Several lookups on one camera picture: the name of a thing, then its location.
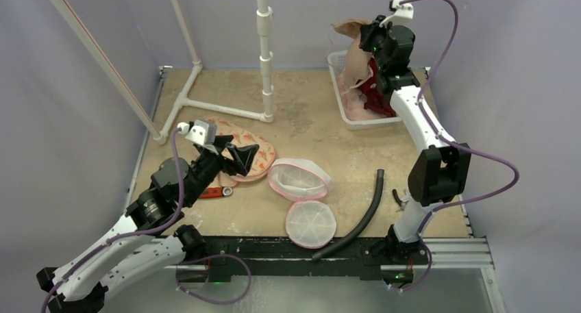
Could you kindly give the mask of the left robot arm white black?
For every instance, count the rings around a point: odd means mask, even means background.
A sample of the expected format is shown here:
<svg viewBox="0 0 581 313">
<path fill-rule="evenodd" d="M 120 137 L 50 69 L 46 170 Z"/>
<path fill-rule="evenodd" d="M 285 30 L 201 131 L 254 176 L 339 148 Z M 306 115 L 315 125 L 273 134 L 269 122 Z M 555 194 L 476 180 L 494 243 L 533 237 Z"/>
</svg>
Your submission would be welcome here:
<svg viewBox="0 0 581 313">
<path fill-rule="evenodd" d="M 42 312 L 98 312 L 109 298 L 155 271 L 175 264 L 208 268 L 221 258 L 208 253 L 195 226 L 180 225 L 183 210 L 219 173 L 247 175 L 260 147 L 238 147 L 232 135 L 195 132 L 189 140 L 198 150 L 196 160 L 186 161 L 173 148 L 148 189 L 100 239 L 69 263 L 37 273 L 46 292 Z"/>
</svg>

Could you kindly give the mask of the floral mesh laundry bag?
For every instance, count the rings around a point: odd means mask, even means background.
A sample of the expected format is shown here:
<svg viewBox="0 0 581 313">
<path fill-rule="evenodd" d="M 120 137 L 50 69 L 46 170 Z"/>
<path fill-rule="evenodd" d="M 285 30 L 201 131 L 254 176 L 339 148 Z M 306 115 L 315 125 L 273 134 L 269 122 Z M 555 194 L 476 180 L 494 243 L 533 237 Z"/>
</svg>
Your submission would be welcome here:
<svg viewBox="0 0 581 313">
<path fill-rule="evenodd" d="M 207 120 L 217 126 L 217 135 L 233 135 L 234 139 L 232 143 L 237 147 L 254 144 L 259 146 L 259 150 L 253 160 L 253 165 L 247 176 L 229 176 L 226 173 L 219 173 L 212 183 L 212 186 L 234 187 L 238 183 L 258 181 L 267 175 L 268 170 L 276 159 L 276 150 L 270 142 L 266 141 L 262 136 L 222 117 L 209 116 Z"/>
</svg>

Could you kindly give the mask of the white mesh laundry bag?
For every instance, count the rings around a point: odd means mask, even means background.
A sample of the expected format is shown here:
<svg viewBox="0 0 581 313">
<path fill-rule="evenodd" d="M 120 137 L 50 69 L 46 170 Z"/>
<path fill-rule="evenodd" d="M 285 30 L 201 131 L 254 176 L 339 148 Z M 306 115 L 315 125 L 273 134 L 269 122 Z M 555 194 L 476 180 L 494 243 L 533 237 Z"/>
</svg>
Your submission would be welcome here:
<svg viewBox="0 0 581 313">
<path fill-rule="evenodd" d="M 284 222 L 290 241 L 305 249 L 320 249 L 329 243 L 337 223 L 322 199 L 330 191 L 332 178 L 312 160 L 280 158 L 272 164 L 267 179 L 276 193 L 293 202 Z"/>
</svg>

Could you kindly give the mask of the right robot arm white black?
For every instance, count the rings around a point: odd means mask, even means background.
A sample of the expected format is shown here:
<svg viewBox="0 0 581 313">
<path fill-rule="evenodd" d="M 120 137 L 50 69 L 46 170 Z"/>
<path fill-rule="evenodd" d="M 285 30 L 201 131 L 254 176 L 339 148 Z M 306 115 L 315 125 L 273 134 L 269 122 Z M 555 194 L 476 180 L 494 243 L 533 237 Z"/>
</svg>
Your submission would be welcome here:
<svg viewBox="0 0 581 313">
<path fill-rule="evenodd" d="M 408 66 L 414 43 L 411 29 L 384 15 L 360 28 L 359 47 L 373 58 L 370 82 L 375 95 L 371 99 L 397 113 L 418 151 L 408 176 L 411 198 L 384 240 L 386 257 L 394 263 L 420 250 L 421 234 L 432 214 L 463 192 L 471 159 L 467 144 L 457 149 L 442 139 L 446 131 Z"/>
</svg>

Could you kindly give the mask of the dark red bra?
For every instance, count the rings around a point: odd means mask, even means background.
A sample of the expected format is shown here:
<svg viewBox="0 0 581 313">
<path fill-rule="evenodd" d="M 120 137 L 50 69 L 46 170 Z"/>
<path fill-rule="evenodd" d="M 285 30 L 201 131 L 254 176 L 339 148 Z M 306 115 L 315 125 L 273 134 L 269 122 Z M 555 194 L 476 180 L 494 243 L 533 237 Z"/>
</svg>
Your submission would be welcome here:
<svg viewBox="0 0 581 313">
<path fill-rule="evenodd" d="M 368 97 L 382 98 L 383 94 L 378 90 L 377 85 L 377 75 L 379 69 L 374 58 L 371 58 L 368 61 L 367 67 L 369 72 L 368 78 L 358 82 L 358 89 L 362 94 Z"/>
<path fill-rule="evenodd" d="M 396 117 L 397 114 L 389 103 L 385 102 L 380 93 L 363 94 L 365 97 L 364 109 L 380 114 L 386 118 Z"/>
</svg>

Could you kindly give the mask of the beige tan bra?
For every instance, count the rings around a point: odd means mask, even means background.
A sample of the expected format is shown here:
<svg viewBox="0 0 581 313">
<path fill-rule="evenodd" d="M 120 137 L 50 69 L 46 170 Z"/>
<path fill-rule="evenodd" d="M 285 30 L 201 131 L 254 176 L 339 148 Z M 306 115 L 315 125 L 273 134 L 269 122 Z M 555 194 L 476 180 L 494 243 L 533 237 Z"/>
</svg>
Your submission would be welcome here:
<svg viewBox="0 0 581 313">
<path fill-rule="evenodd" d="M 371 53 L 363 51 L 360 48 L 362 40 L 361 29 L 365 25 L 371 25 L 372 20 L 369 18 L 351 18 L 346 21 L 332 24 L 335 32 L 352 39 L 347 49 L 344 71 L 341 73 L 341 80 L 338 80 L 340 94 L 347 97 L 350 90 L 368 90 L 373 88 L 371 78 L 373 70 L 369 67 Z"/>
</svg>

